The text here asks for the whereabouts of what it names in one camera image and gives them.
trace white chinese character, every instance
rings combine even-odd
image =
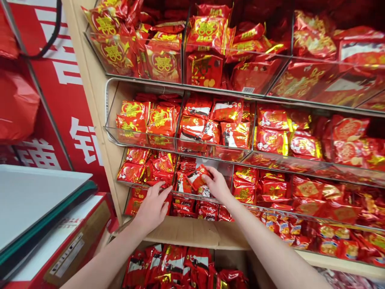
[[[84,160],[87,164],[90,164],[94,161],[97,160],[99,161],[99,165],[103,166],[102,160],[101,160],[101,155],[100,155],[100,149],[99,149],[99,144],[97,143],[97,138],[96,135],[91,134],[91,137],[89,136],[81,136],[78,135],[78,132],[93,132],[94,128],[92,126],[80,126],[79,125],[79,119],[72,117],[71,118],[71,129],[69,131],[72,139],[78,140],[79,143],[75,143],[75,148],[81,149],[84,153]],[[96,155],[90,155],[89,152],[96,152]]]
[[[21,161],[26,167],[30,167],[30,165],[36,165],[38,168],[42,169],[61,170],[56,155],[53,152],[53,146],[49,145],[48,142],[46,142],[44,139],[41,138],[38,140],[34,138],[32,142],[23,141],[22,145],[25,147],[33,148],[27,150],[17,150]]]

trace finger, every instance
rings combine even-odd
[[[222,175],[218,170],[214,167],[206,166],[208,171],[213,175],[214,179],[218,178],[220,175]]]
[[[171,192],[172,186],[165,189],[162,193],[159,195],[159,199],[162,203],[167,199],[168,194]]]
[[[152,195],[154,195],[155,197],[156,197],[157,195],[159,195],[160,187],[163,186],[165,183],[166,183],[165,181],[157,182],[157,183],[152,187]]]
[[[162,221],[164,220],[164,217],[167,215],[168,212],[168,202],[164,203],[162,209],[160,210],[160,217]]]
[[[203,175],[202,179],[209,186],[209,188],[210,186],[214,185],[214,181],[209,176]]]

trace chinese character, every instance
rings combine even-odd
[[[109,17],[98,17],[96,22],[99,24],[98,30],[103,34],[116,34],[115,28],[112,26],[112,19]]]
[[[71,118],[71,129],[70,129],[69,133],[70,133],[72,139],[79,141],[79,143],[75,143],[75,148],[81,149],[83,151],[84,160],[87,164],[90,164],[90,163],[96,161],[96,157],[97,157],[99,165],[103,166],[103,163],[101,160],[101,154],[100,154],[100,150],[99,150],[99,144],[97,143],[96,135],[91,134],[91,137],[81,136],[81,135],[77,134],[78,132],[87,132],[87,133],[93,132],[93,133],[95,133],[93,126],[80,126],[79,125],[79,119],[72,117]],[[90,155],[89,154],[90,151],[96,152],[96,155]]]
[[[17,150],[21,161],[26,167],[30,167],[30,165],[36,165],[38,168],[42,169],[61,170],[59,162],[57,161],[56,155],[54,153],[53,146],[49,145],[48,142],[46,142],[44,139],[41,138],[38,140],[34,138],[32,142],[23,141],[22,145],[31,147],[31,149],[27,150]]]

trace white surface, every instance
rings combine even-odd
[[[92,174],[0,165],[0,252]]]
[[[48,233],[43,242],[39,244],[39,249],[36,252],[33,252],[31,259],[20,269],[12,281],[31,281],[44,264],[52,257],[59,246],[63,244],[68,236],[72,234],[80,224],[80,222],[72,223],[71,220],[84,219],[102,197],[103,196],[99,195],[92,196],[69,212],[60,224]]]

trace red banner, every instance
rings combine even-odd
[[[56,0],[8,0],[8,3],[28,54],[37,54],[54,31]],[[74,170],[92,173],[100,189],[109,191],[64,11],[54,45],[43,59],[31,63]],[[35,145],[47,147],[37,140],[39,144]]]

